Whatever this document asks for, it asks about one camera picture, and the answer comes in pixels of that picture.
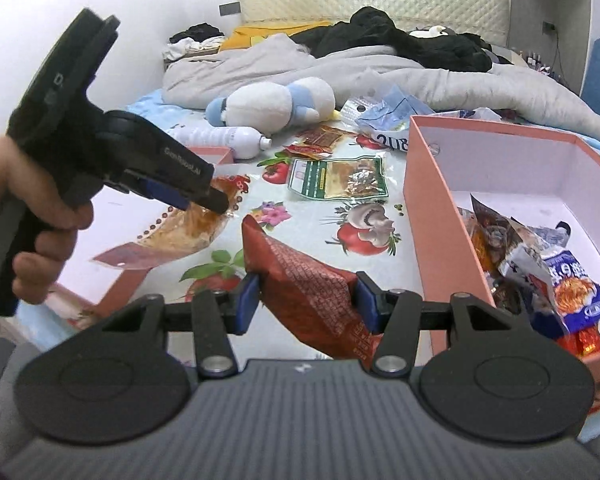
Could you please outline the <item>person's left hand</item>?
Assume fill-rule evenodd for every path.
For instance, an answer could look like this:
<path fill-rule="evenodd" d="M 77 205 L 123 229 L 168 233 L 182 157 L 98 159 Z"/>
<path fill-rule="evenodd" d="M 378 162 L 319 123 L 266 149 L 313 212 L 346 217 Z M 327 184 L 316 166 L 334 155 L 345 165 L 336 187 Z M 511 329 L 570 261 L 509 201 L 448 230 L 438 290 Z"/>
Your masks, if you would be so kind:
<path fill-rule="evenodd" d="M 93 219 L 89 200 L 67 205 L 48 171 L 0 136 L 0 315 L 45 301 Z"/>

